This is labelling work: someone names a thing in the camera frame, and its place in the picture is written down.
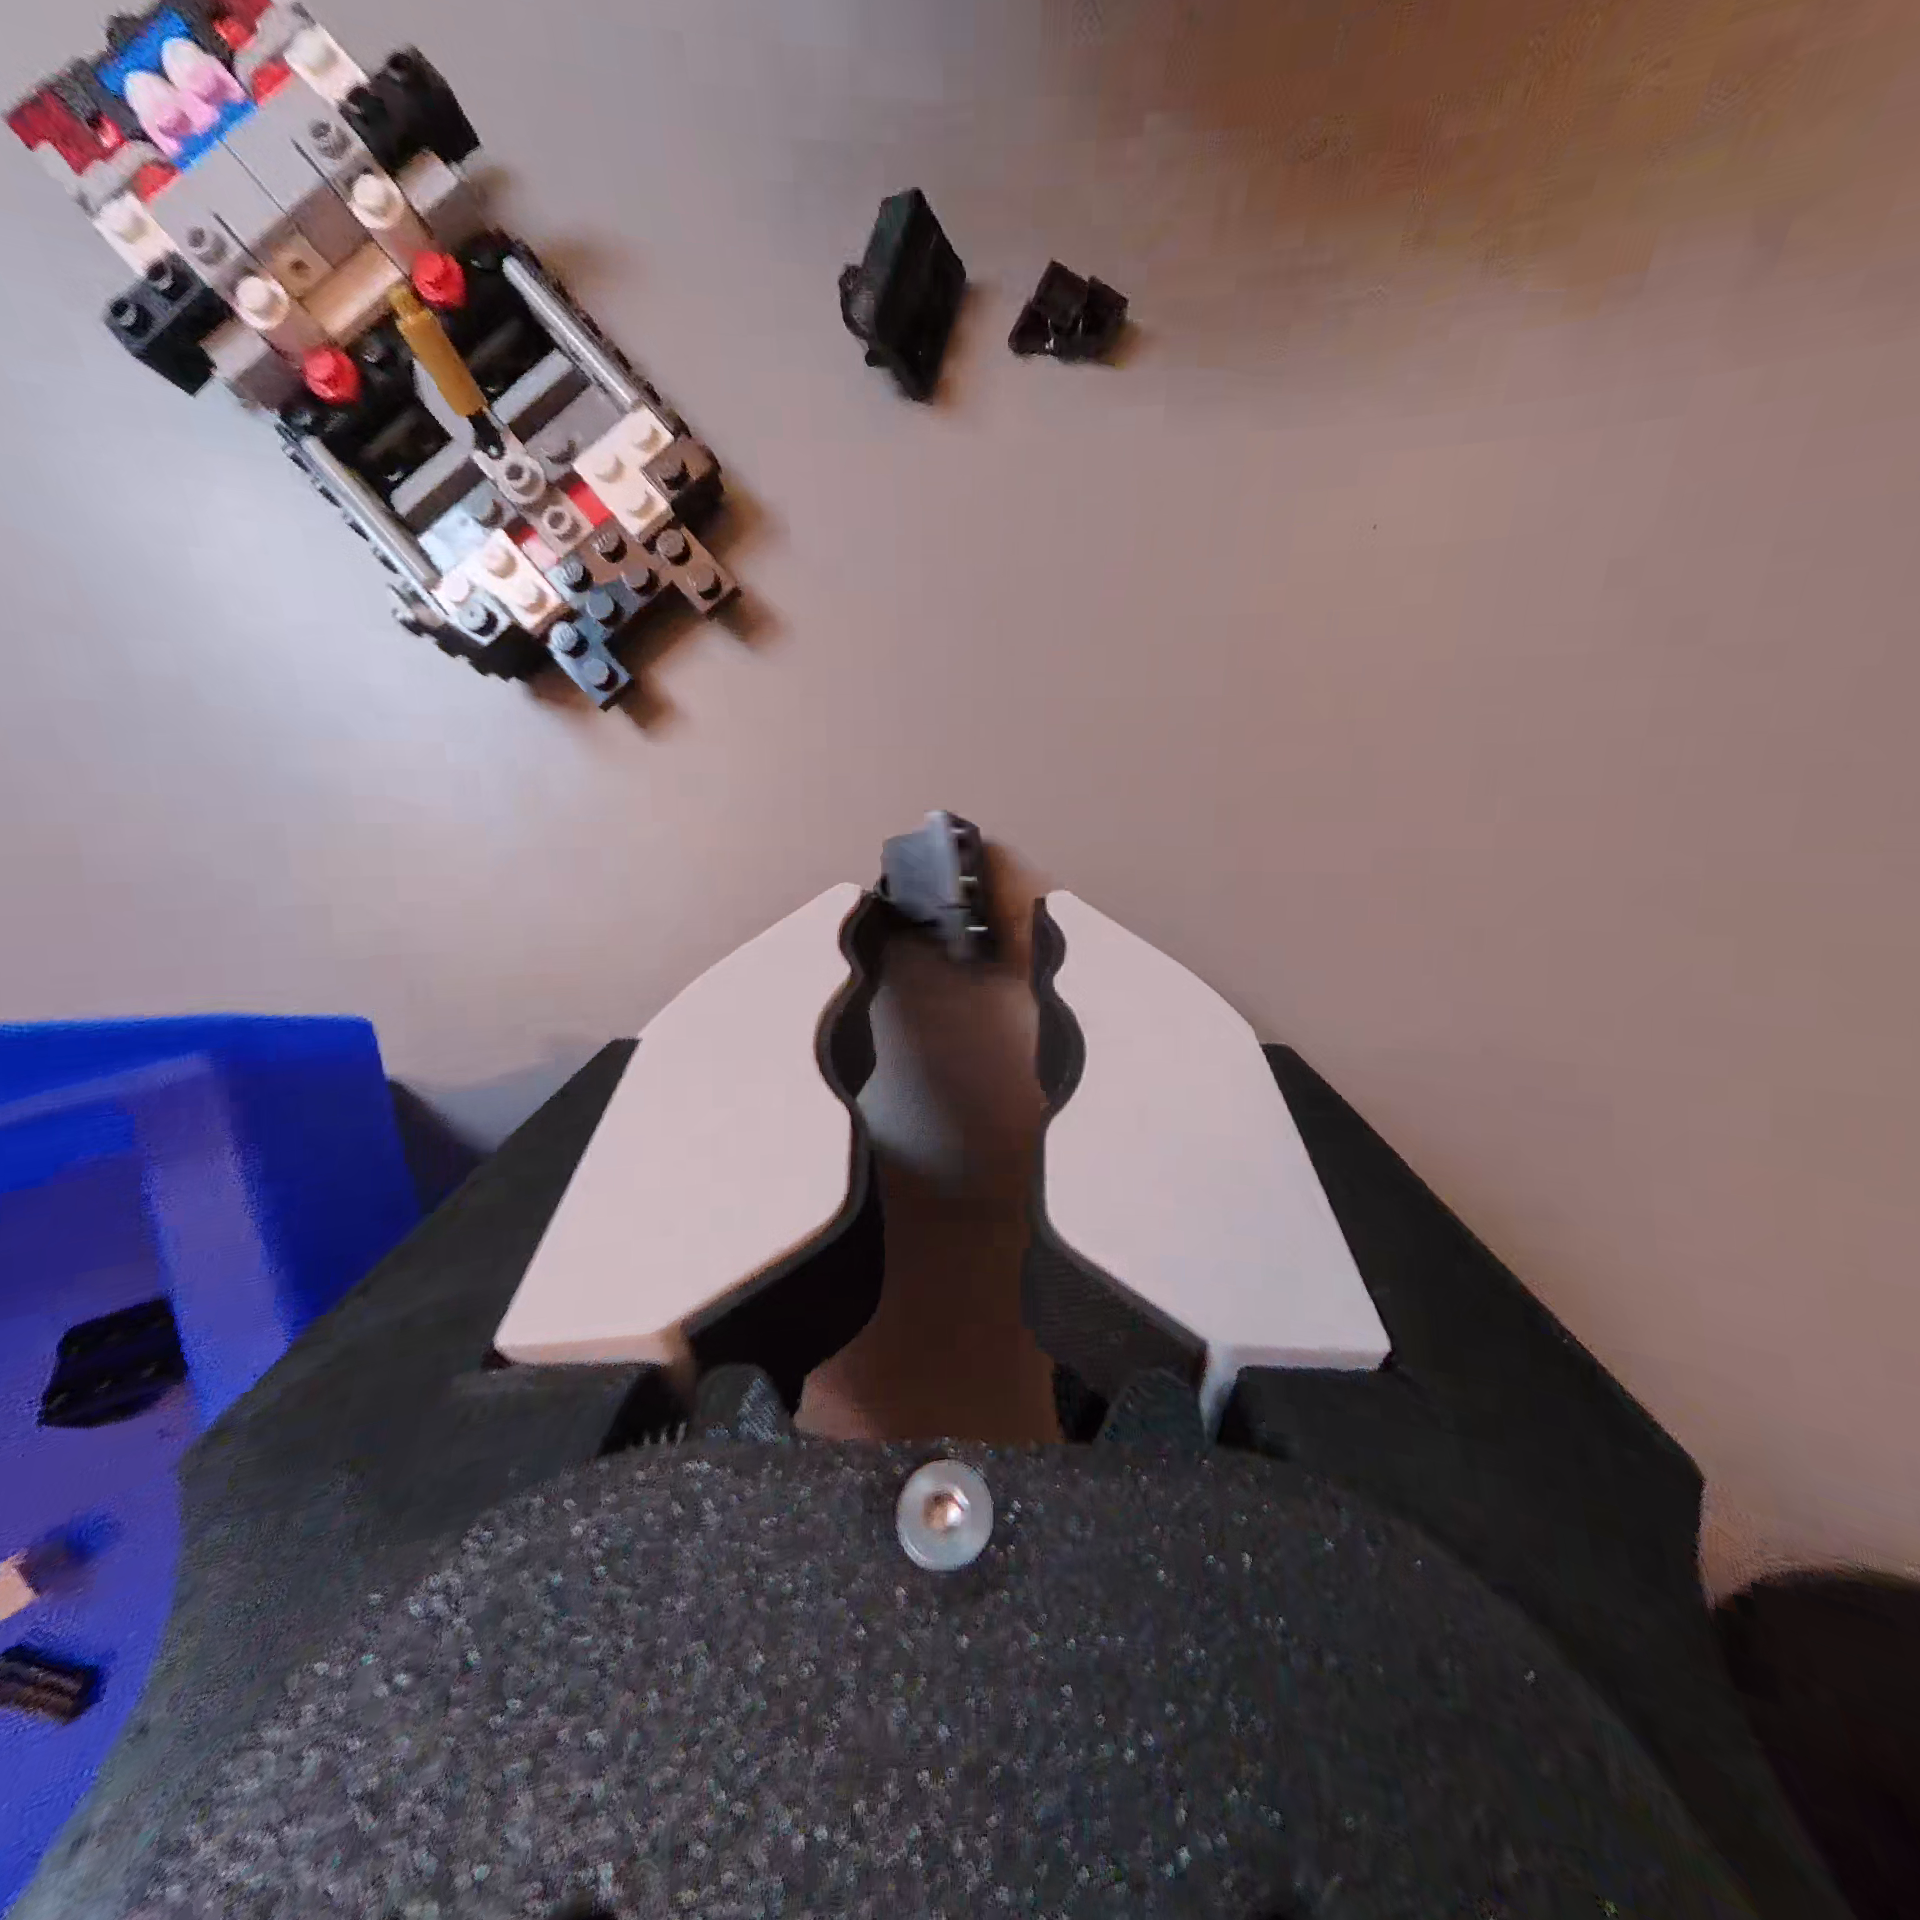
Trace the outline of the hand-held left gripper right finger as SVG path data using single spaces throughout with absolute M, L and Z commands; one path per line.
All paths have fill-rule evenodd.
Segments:
M 1049 893 L 1030 924 L 1038 1163 L 1030 1331 L 1065 1429 L 1173 1375 L 1217 1434 L 1241 1375 L 1380 1375 L 1393 1331 L 1255 1023 Z

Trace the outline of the long black brick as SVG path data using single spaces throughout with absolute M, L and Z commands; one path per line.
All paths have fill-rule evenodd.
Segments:
M 181 1314 L 169 1297 L 80 1322 L 59 1331 L 34 1429 L 116 1429 L 185 1383 Z

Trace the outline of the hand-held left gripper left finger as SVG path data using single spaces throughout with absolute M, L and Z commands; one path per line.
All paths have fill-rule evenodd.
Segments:
M 655 1023 L 491 1331 L 515 1368 L 811 1381 L 877 1306 L 862 884 L 825 884 Z

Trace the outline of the small black clip brick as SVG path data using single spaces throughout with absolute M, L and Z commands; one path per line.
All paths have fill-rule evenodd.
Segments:
M 1128 326 L 1128 295 L 1096 276 L 1049 263 L 1013 324 L 1014 357 L 1103 364 Z

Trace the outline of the black mudguard brick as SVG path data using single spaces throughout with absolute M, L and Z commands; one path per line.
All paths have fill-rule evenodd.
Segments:
M 931 205 L 896 189 L 877 205 L 862 263 L 837 276 L 837 317 L 865 367 L 914 403 L 931 403 L 969 276 Z

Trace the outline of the large blue plastic bin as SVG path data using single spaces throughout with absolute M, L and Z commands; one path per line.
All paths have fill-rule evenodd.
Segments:
M 4 1907 L 157 1673 L 185 1448 L 420 1199 L 363 1019 L 4 1023 L 0 1034 L 4 1649 L 101 1673 L 80 1727 L 4 1714 Z M 34 1429 L 59 1331 L 169 1297 L 188 1381 L 116 1429 Z

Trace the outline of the brick car model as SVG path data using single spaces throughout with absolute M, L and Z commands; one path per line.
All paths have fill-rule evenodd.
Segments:
M 125 263 L 113 346 L 270 420 L 443 658 L 617 705 L 655 608 L 738 594 L 720 457 L 491 225 L 420 49 L 367 69 L 310 5 L 133 5 L 4 131 Z

